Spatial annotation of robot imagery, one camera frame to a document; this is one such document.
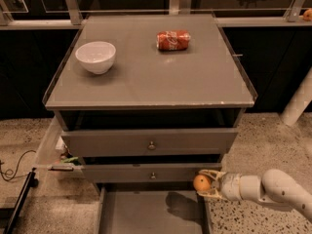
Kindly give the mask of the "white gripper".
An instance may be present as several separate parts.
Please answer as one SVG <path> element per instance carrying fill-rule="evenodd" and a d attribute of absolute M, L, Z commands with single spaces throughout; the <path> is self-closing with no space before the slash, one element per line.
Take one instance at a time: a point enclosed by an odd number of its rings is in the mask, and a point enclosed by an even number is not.
<path fill-rule="evenodd" d="M 220 181 L 219 191 L 215 188 L 198 191 L 197 194 L 202 197 L 212 199 L 222 199 L 222 197 L 229 201 L 241 201 L 240 193 L 240 174 L 225 173 L 216 170 L 201 170 L 199 174 L 202 176 L 201 182 Z"/>

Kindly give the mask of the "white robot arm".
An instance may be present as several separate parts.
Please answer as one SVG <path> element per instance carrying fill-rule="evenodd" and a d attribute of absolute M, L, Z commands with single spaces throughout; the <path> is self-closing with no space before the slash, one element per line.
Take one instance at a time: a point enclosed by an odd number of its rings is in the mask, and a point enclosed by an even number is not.
<path fill-rule="evenodd" d="M 201 170 L 193 186 L 202 197 L 251 201 L 277 211 L 296 210 L 312 222 L 312 194 L 280 170 L 268 170 L 263 176 Z"/>

